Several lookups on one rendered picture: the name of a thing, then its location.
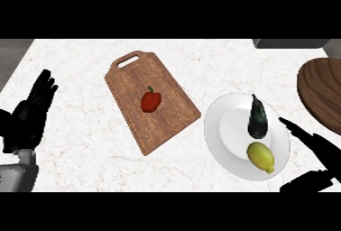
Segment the dark grey appliance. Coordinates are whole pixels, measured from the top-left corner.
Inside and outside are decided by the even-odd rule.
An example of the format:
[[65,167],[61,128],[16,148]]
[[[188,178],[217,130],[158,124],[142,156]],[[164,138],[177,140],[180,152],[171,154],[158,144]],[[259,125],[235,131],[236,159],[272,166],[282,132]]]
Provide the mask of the dark grey appliance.
[[257,49],[318,49],[329,39],[253,39]]

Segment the dark eggplant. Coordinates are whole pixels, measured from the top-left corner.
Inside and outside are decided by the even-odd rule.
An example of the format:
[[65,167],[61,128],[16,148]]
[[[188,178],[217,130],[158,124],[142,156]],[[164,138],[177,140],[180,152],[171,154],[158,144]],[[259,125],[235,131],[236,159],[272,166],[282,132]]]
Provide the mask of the dark eggplant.
[[263,139],[267,134],[267,118],[263,102],[253,95],[253,108],[248,122],[248,134],[254,139]]

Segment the brown wooden bowl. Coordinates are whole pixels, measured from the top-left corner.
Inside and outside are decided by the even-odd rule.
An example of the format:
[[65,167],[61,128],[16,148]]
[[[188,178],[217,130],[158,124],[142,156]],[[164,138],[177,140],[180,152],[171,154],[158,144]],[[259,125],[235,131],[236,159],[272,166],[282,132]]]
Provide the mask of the brown wooden bowl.
[[297,94],[321,124],[341,135],[341,60],[316,58],[297,73]]

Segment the brown wooden cutting board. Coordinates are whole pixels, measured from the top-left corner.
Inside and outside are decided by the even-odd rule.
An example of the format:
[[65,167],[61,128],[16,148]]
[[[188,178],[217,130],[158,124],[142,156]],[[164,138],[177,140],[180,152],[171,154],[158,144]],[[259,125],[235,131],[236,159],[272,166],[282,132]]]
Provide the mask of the brown wooden cutting board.
[[148,155],[201,113],[154,52],[133,51],[118,58],[104,79]]

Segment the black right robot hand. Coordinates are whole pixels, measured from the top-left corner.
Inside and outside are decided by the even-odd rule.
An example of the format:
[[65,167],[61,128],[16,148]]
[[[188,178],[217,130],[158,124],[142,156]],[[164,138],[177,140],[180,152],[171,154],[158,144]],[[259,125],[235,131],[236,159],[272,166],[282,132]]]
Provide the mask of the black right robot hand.
[[290,120],[279,118],[293,136],[298,138],[303,144],[315,153],[325,170],[309,171],[279,188],[281,192],[313,193],[329,188],[337,179],[341,183],[341,149],[319,135],[309,134],[307,131]]

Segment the red bell pepper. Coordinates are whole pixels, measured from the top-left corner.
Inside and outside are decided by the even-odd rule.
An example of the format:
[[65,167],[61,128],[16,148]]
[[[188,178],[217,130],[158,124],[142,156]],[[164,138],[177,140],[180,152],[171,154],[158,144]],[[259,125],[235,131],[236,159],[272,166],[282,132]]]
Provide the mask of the red bell pepper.
[[148,88],[148,92],[142,98],[142,110],[145,113],[154,113],[161,103],[161,94],[155,92],[154,88]]

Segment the white plate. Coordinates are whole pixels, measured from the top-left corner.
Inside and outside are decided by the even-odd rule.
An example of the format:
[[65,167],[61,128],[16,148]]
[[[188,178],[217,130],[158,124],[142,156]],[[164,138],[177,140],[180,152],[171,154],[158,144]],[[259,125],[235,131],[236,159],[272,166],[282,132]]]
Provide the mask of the white plate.
[[[248,134],[248,122],[253,108],[253,96],[231,93],[219,97],[204,119],[205,141],[211,155],[225,169],[245,180],[267,180],[282,171],[290,159],[291,141],[279,114],[262,101],[266,110],[267,133],[263,139]],[[275,156],[275,171],[267,173],[251,163],[247,148],[253,142],[263,143]]]

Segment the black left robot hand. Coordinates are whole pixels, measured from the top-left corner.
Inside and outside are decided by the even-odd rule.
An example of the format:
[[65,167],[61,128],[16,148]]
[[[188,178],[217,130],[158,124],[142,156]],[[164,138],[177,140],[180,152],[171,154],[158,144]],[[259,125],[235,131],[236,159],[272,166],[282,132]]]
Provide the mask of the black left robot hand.
[[45,69],[37,77],[30,96],[19,102],[12,113],[0,109],[0,137],[3,153],[34,149],[40,144],[47,111],[58,90],[50,71]]

